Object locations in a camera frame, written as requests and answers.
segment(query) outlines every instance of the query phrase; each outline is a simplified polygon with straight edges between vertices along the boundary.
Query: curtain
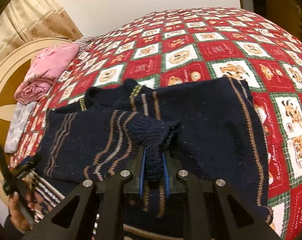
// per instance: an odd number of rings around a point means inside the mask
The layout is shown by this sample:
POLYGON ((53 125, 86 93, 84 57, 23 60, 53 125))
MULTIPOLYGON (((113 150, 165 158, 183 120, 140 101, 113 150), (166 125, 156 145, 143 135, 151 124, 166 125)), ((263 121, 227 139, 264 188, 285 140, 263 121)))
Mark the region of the curtain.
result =
POLYGON ((45 37, 83 35, 56 0, 11 0, 0 16, 0 63, 23 44, 45 37))

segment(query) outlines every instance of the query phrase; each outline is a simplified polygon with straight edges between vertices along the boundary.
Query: brown curtain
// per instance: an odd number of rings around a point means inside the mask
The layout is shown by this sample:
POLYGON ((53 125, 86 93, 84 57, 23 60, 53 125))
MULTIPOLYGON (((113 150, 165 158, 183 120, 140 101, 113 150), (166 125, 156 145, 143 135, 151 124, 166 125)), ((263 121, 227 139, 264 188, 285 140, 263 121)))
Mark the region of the brown curtain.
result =
POLYGON ((45 37, 83 35, 56 0, 11 0, 0 16, 0 63, 23 44, 45 37))

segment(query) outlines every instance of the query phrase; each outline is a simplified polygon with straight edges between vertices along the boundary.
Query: red checkered bedspread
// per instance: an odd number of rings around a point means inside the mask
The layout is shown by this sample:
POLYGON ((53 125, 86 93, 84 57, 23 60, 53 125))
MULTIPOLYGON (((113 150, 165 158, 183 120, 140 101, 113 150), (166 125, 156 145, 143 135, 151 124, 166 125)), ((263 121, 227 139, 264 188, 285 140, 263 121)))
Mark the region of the red checkered bedspread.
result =
POLYGON ((268 141, 272 226, 291 240, 302 228, 302 43, 243 9, 159 11, 99 37, 38 102, 11 165, 36 152, 46 109, 79 100, 90 86, 130 77, 157 88, 223 75, 249 84, 268 141))

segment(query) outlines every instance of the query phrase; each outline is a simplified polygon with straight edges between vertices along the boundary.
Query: wooden headboard panel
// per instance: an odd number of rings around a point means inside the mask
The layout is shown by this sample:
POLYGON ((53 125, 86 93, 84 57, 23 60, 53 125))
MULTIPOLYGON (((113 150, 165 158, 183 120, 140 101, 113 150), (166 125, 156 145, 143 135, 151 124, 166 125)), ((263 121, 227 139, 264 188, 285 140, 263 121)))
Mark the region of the wooden headboard panel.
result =
MULTIPOLYGON (((0 144, 4 146, 9 124, 16 106, 14 93, 22 83, 32 60, 41 49, 59 46, 71 41, 60 38, 44 38, 29 42, 14 50, 0 65, 0 144)), ((0 198, 6 203, 2 189, 3 176, 0 171, 0 198)))

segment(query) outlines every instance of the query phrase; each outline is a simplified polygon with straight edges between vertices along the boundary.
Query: silver screw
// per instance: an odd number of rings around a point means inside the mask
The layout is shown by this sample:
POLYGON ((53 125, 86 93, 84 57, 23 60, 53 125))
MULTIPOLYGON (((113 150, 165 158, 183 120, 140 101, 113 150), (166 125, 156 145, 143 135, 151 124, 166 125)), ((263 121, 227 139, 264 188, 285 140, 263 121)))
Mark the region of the silver screw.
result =
POLYGON ((189 173, 186 170, 179 170, 178 174, 181 177, 186 177, 186 176, 188 176, 189 173))
POLYGON ((120 172, 120 175, 122 176, 122 177, 127 177, 127 176, 130 176, 130 171, 128 171, 128 170, 122 170, 121 172, 120 172))
POLYGON ((223 186, 226 184, 226 182, 225 182, 223 179, 217 179, 217 180, 215 181, 215 183, 216 183, 219 187, 223 187, 223 186))
POLYGON ((93 181, 91 181, 90 179, 86 179, 83 181, 84 187, 90 187, 92 184, 93 184, 93 181))

